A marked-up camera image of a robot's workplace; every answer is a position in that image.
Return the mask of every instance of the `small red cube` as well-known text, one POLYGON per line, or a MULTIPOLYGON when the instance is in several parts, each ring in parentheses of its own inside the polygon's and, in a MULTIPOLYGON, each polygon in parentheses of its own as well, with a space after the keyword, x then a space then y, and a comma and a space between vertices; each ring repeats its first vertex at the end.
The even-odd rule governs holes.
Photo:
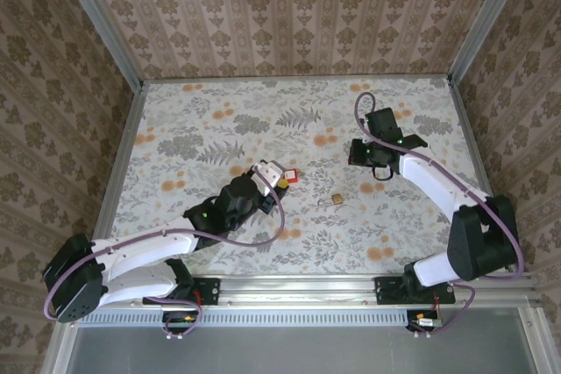
POLYGON ((298 181, 298 171, 295 168, 289 168, 284 172, 284 178, 289 183, 296 183, 298 181))

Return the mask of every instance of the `gray floor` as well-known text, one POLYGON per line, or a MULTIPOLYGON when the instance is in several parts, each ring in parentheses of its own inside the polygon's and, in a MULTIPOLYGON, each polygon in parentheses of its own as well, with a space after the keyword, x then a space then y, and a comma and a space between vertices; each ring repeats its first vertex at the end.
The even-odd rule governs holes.
POLYGON ((68 374, 536 372, 516 310, 471 310, 451 330, 199 328, 168 341, 158 328, 82 328, 68 374))

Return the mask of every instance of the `floral wallpaper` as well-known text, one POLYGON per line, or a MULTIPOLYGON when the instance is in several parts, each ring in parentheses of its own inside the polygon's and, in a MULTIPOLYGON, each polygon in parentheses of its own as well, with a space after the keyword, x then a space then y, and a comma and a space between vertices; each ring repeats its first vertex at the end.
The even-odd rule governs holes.
POLYGON ((101 0, 141 79, 447 73, 484 0, 101 0))
POLYGON ((91 234, 131 91, 78 0, 0 0, 0 373, 39 372, 41 271, 91 234))
MULTIPOLYGON (((392 107, 406 134, 417 133, 460 177, 476 184, 446 79, 231 81, 145 85, 144 116, 117 208, 113 236, 161 225, 218 194, 253 163, 296 168, 283 200, 280 239, 257 250, 217 244, 192 253, 193 273, 400 272, 445 250, 450 224, 416 186, 377 182, 348 166, 359 92, 392 107), (331 204, 341 194, 344 203, 331 204)), ((363 111, 369 107, 365 104, 363 111)), ((230 238, 258 242, 279 226, 258 212, 230 238)))
POLYGON ((561 349, 561 0, 508 0, 460 92, 561 349))

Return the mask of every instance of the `small block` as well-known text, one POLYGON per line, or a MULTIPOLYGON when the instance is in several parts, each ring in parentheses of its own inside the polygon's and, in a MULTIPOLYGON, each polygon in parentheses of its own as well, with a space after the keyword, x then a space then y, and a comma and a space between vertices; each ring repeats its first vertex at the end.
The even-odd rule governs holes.
POLYGON ((331 196, 331 200, 333 201, 333 204, 340 205, 341 203, 343 203, 343 196, 339 193, 333 194, 331 196))
POLYGON ((296 171, 295 168, 290 168, 284 172, 284 178, 289 183, 296 183, 298 181, 298 172, 296 171))

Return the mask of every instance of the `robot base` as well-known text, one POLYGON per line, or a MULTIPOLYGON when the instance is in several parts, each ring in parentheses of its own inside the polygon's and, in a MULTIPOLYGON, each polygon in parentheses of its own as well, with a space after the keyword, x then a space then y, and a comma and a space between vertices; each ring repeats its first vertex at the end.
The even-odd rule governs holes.
POLYGON ((435 294, 441 304, 454 304, 454 289, 448 284, 438 284, 430 288, 409 293, 402 276, 380 276, 374 279, 376 303, 384 305, 426 304, 435 302, 435 294))

